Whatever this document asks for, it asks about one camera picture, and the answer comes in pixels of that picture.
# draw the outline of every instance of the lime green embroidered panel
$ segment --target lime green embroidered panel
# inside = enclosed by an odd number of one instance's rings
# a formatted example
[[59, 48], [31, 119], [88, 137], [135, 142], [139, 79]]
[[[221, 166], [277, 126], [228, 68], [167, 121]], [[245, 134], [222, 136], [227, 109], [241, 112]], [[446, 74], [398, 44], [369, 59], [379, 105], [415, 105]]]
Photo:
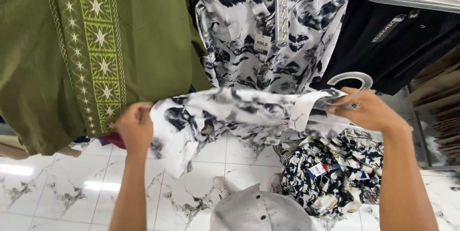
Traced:
[[126, 107], [116, 0], [58, 1], [66, 66], [86, 132], [89, 137], [112, 132]]

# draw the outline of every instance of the clothing rack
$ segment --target clothing rack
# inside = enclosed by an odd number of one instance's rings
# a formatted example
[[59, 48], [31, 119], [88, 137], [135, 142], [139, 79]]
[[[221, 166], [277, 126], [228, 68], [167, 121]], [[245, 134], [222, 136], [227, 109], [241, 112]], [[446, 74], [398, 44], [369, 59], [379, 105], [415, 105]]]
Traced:
[[[414, 88], [412, 84], [409, 83], [407, 85], [407, 89], [409, 93], [412, 93]], [[460, 170], [460, 165], [458, 166], [433, 166], [431, 163], [431, 158], [429, 156], [428, 145], [426, 144], [425, 134], [423, 132], [422, 124], [420, 122], [420, 112], [412, 109], [412, 116], [415, 119], [415, 129], [417, 135], [420, 139], [420, 144], [422, 146], [422, 156], [426, 166], [421, 166], [420, 168], [423, 170], [434, 170], [434, 171], [449, 171], [449, 170]]]

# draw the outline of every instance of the black garment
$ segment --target black garment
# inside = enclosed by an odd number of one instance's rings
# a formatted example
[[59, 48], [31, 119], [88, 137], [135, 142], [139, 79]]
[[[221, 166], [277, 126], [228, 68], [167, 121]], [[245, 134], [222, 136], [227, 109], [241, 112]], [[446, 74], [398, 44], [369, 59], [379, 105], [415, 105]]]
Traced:
[[[371, 42], [396, 16], [405, 18], [380, 42]], [[349, 0], [342, 30], [322, 80], [310, 87], [329, 88], [327, 81], [343, 72], [372, 77], [377, 91], [394, 95], [422, 69], [460, 42], [460, 14]], [[360, 87], [353, 80], [335, 88]]]

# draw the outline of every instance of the star embroidery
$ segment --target star embroidery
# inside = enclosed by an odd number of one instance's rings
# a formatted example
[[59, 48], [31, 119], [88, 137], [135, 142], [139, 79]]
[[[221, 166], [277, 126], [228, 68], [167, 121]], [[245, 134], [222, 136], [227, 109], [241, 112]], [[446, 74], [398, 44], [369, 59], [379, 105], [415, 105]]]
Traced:
[[83, 94], [86, 94], [86, 93], [87, 93], [86, 87], [81, 87], [80, 90], [81, 90], [81, 92], [82, 92]]
[[99, 45], [101, 45], [101, 46], [104, 44], [104, 42], [105, 42], [105, 43], [108, 43], [108, 42], [105, 40], [105, 36], [107, 35], [107, 33], [102, 34], [102, 31], [101, 31], [100, 28], [98, 29], [98, 33], [97, 33], [97, 34], [94, 33], [94, 34], [96, 35], [96, 40], [95, 40], [95, 42], [93, 42], [93, 43], [99, 42]]
[[80, 61], [77, 62], [77, 69], [80, 71], [83, 69], [83, 63], [81, 63]]
[[108, 100], [111, 96], [113, 96], [112, 95], [112, 90], [113, 90], [113, 88], [109, 89], [108, 86], [105, 86], [105, 88], [102, 90], [102, 92], [103, 92], [102, 96], [105, 96], [105, 98]]
[[98, 3], [97, 0], [93, 0], [92, 3], [90, 4], [92, 5], [92, 8], [90, 11], [94, 11], [96, 15], [99, 16], [99, 12], [102, 10], [101, 9], [102, 2]]
[[72, 26], [72, 27], [77, 26], [77, 24], [75, 23], [75, 19], [74, 19], [74, 18], [70, 18], [70, 19], [69, 19], [69, 24], [70, 24], [70, 26]]
[[77, 40], [78, 40], [78, 39], [77, 39], [77, 37], [78, 37], [77, 34], [73, 33], [73, 34], [71, 34], [70, 36], [72, 37], [72, 39], [71, 39], [70, 41], [77, 42]]
[[71, 4], [70, 2], [67, 2], [66, 6], [67, 8], [65, 10], [69, 10], [69, 11], [73, 11], [74, 8], [72, 7], [73, 4]]
[[102, 73], [103, 73], [104, 75], [107, 75], [107, 71], [109, 71], [109, 72], [112, 73], [112, 71], [109, 69], [110, 63], [107, 63], [107, 62], [105, 61], [105, 58], [102, 59], [102, 63], [99, 63], [99, 62], [98, 62], [98, 64], [101, 66], [101, 69], [99, 69], [98, 72], [99, 72], [99, 71], [102, 71]]
[[85, 81], [85, 76], [84, 75], [78, 76], [78, 81], [83, 83]]
[[107, 112], [106, 114], [109, 115], [109, 116], [112, 116], [112, 114], [114, 113], [114, 109], [112, 109], [110, 107], [108, 109], [106, 109], [105, 111]]
[[81, 56], [81, 50], [79, 48], [74, 48], [75, 56]]

